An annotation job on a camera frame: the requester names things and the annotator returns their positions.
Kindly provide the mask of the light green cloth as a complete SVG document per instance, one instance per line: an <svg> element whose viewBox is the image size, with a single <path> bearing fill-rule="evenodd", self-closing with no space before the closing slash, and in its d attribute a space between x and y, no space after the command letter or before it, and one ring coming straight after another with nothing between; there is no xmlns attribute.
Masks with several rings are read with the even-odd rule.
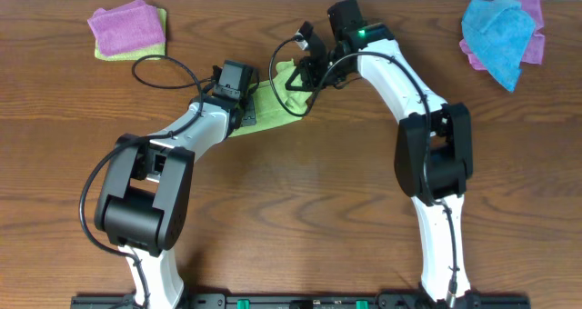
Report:
<svg viewBox="0 0 582 309"><path fill-rule="evenodd" d="M288 91L285 88L285 82L295 68L296 65L293 59L278 62L275 65L276 74L273 82L283 104L289 110L302 114L307 109L307 100L310 98L311 93ZM258 89L254 93L254 102L256 107L256 125L236 129L230 137L262 132L301 120L301 117L289 114L276 100L276 96L268 80L262 81L259 84Z"/></svg>

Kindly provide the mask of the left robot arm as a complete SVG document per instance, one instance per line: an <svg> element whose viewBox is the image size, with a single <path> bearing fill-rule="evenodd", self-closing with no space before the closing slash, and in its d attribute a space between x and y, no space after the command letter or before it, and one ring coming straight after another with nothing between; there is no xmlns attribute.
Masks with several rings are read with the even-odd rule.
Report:
<svg viewBox="0 0 582 309"><path fill-rule="evenodd" d="M186 285L175 246L185 226L195 163L244 125L256 85L216 82L169 126L120 136L95 170L105 179L94 213L103 249L127 260L134 308L177 308Z"/></svg>

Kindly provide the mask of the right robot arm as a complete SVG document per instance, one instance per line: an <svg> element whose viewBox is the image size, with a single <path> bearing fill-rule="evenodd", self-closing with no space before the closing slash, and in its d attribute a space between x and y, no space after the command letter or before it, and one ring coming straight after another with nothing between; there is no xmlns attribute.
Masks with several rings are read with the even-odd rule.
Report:
<svg viewBox="0 0 582 309"><path fill-rule="evenodd" d="M292 74L301 79L298 90L318 96L358 74L381 96L398 123L396 179L419 223L421 287L430 305L459 308L471 289L461 238L462 206L473 173L468 109L433 92L406 61L388 27L368 23L356 0L333 4L327 17L333 49L326 48L309 22L292 37L307 53Z"/></svg>

